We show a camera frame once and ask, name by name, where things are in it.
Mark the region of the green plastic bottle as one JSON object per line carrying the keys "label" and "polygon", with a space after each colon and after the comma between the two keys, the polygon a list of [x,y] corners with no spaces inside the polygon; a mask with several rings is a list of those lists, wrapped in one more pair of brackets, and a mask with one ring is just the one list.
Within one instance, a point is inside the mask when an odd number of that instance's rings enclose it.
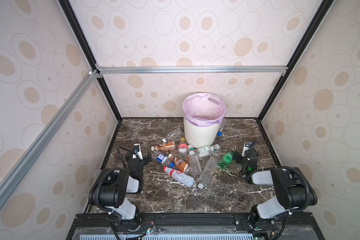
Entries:
{"label": "green plastic bottle", "polygon": [[221,169],[226,169],[233,161],[234,151],[226,153],[219,162]]}

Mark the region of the blue label clear bottle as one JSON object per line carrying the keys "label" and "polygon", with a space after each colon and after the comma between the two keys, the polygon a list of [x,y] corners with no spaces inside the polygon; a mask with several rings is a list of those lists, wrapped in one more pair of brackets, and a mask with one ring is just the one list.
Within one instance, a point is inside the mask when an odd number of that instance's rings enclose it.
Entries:
{"label": "blue label clear bottle", "polygon": [[160,151],[154,151],[152,157],[161,165],[164,165],[169,168],[173,168],[175,164],[163,153]]}

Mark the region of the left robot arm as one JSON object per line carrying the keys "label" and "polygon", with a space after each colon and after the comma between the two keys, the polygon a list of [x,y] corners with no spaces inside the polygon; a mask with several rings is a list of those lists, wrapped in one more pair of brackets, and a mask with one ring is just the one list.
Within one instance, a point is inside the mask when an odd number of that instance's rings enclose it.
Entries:
{"label": "left robot arm", "polygon": [[139,209],[127,199],[126,194],[142,192],[144,166],[151,161],[152,155],[147,153],[142,160],[130,158],[126,169],[103,169],[89,192],[89,204],[120,220],[137,221]]}

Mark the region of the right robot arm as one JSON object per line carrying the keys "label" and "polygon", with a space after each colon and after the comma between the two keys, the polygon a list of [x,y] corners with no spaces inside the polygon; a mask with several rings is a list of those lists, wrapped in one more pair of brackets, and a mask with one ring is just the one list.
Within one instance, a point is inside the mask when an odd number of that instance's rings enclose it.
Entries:
{"label": "right robot arm", "polygon": [[303,212],[318,202],[318,196],[309,181],[297,167],[276,166],[258,168],[258,153],[248,149],[243,154],[234,153],[233,160],[242,169],[239,176],[248,184],[272,186],[276,195],[252,207],[249,221],[274,219]]}

